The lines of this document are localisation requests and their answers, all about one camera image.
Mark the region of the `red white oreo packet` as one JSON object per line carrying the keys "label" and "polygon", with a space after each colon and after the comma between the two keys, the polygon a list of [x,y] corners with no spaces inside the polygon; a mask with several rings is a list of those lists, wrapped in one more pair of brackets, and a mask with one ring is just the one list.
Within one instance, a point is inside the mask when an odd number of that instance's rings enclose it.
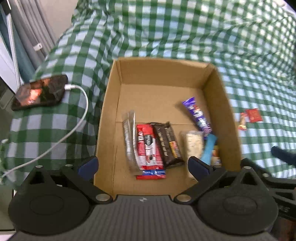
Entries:
{"label": "red white oreo packet", "polygon": [[163,169],[163,161],[150,124],[137,124],[137,154],[144,170]]}

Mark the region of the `grey curtain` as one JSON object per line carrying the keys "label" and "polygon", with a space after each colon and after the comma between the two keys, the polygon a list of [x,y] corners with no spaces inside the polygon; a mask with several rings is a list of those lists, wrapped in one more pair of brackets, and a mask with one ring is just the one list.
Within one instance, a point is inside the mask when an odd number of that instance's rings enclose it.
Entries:
{"label": "grey curtain", "polygon": [[33,67],[37,69],[56,43],[56,36],[41,1],[10,1],[18,36]]}

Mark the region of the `small red orange candy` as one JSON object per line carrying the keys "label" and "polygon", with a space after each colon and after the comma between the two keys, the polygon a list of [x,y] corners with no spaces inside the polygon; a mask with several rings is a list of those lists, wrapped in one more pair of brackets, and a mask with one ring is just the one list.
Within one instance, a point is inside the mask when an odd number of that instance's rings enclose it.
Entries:
{"label": "small red orange candy", "polygon": [[240,113],[238,129],[242,131],[247,130],[245,113]]}

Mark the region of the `red square sachet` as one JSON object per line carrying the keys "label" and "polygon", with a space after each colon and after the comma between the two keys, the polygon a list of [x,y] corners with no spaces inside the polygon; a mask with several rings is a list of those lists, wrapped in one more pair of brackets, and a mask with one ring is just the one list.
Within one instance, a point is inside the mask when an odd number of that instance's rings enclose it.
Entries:
{"label": "red square sachet", "polygon": [[247,114],[249,121],[251,123],[263,121],[261,114],[257,108],[247,109],[246,114]]}

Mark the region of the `black smartphone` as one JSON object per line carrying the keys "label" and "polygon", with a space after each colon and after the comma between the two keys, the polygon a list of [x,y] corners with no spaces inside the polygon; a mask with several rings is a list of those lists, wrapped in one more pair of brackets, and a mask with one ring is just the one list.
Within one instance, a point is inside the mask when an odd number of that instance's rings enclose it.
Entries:
{"label": "black smartphone", "polygon": [[11,109],[19,111],[56,105],[64,96],[66,84],[68,84],[66,75],[51,76],[23,84],[13,97]]}

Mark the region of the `purple candy bar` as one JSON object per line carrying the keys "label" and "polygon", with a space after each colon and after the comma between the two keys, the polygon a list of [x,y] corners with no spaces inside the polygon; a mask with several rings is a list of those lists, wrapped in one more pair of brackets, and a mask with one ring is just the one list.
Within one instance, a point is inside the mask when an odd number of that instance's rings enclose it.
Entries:
{"label": "purple candy bar", "polygon": [[191,114],[195,124],[198,126],[201,132],[204,134],[204,139],[208,138],[208,135],[212,133],[212,128],[210,123],[207,121],[204,116],[203,111],[196,104],[195,97],[191,97],[182,102],[183,106]]}

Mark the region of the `red spicy strip packet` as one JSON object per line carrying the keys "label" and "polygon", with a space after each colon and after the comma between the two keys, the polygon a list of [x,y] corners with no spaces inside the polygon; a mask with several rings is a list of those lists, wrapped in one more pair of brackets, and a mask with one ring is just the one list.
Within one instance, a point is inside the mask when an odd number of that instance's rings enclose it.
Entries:
{"label": "red spicy strip packet", "polygon": [[159,180],[166,178],[166,171],[161,165],[141,166],[141,174],[136,175],[136,180]]}

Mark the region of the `brown cardboard box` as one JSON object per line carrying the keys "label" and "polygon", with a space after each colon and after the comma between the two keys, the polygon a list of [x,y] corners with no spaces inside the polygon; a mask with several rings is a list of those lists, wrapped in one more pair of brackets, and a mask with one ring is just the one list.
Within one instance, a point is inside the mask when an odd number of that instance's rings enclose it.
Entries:
{"label": "brown cardboard box", "polygon": [[195,61],[127,57],[111,67],[99,123],[95,185],[111,196],[176,196],[194,185],[184,165],[168,169],[162,180],[137,180],[126,160],[122,126],[131,110],[137,123],[170,122],[182,146],[181,133],[197,128],[183,106],[191,97],[217,137],[223,167],[240,170],[237,124],[217,68]]}

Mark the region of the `green checkered sofa cover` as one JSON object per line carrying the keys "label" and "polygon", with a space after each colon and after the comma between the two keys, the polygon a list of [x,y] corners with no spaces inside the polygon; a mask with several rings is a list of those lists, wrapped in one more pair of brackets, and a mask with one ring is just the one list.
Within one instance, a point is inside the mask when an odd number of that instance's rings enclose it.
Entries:
{"label": "green checkered sofa cover", "polygon": [[294,14],[274,1],[79,1],[33,79],[65,74],[81,89],[13,114],[1,184],[19,186],[31,160],[54,169],[93,155],[112,62],[131,56],[215,65],[235,116],[257,108],[263,119],[239,133],[243,156],[295,178],[295,167],[270,153],[295,150]]}

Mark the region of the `yellow cow snack packet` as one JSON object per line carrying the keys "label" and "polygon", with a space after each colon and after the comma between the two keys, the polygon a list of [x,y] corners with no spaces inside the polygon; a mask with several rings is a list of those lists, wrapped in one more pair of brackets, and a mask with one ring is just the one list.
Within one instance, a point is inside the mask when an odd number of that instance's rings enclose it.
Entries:
{"label": "yellow cow snack packet", "polygon": [[215,145],[214,149],[212,150],[211,166],[214,166],[214,167],[222,166],[220,154],[219,154],[219,147],[217,145]]}

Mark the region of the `silver sachet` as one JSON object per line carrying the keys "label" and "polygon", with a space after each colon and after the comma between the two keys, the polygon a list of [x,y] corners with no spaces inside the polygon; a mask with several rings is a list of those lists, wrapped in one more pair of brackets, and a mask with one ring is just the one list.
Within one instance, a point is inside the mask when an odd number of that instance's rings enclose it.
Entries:
{"label": "silver sachet", "polygon": [[133,110],[122,115],[123,136],[125,140],[125,154],[127,164],[133,176],[142,174],[140,160],[137,153],[137,132],[135,128],[135,112]]}

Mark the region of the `dark chocolate bar wrapper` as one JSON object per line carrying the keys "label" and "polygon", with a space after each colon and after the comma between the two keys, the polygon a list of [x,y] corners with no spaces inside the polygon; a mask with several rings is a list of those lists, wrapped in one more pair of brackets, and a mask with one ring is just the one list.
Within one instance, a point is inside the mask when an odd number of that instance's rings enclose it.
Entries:
{"label": "dark chocolate bar wrapper", "polygon": [[159,146],[164,168],[172,168],[184,164],[182,154],[171,123],[150,123],[156,142]]}

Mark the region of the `beige nougat bar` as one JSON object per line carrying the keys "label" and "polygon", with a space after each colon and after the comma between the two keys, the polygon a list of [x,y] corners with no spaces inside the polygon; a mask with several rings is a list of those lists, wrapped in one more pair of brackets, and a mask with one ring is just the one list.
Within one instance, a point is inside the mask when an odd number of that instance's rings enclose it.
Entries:
{"label": "beige nougat bar", "polygon": [[184,143],[184,151],[186,157],[187,175],[191,180],[196,181],[189,172],[189,158],[191,156],[200,158],[204,149],[204,133],[201,131],[182,131],[181,136]]}

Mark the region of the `light blue candy stick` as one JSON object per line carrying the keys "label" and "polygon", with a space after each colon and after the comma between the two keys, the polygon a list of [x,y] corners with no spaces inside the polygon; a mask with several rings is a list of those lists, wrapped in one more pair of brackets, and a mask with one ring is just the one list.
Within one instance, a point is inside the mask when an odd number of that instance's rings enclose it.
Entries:
{"label": "light blue candy stick", "polygon": [[209,166],[211,165],[212,152],[214,150],[216,141],[217,141],[217,137],[215,135],[213,134],[208,135],[203,154],[200,158],[202,162],[204,162]]}

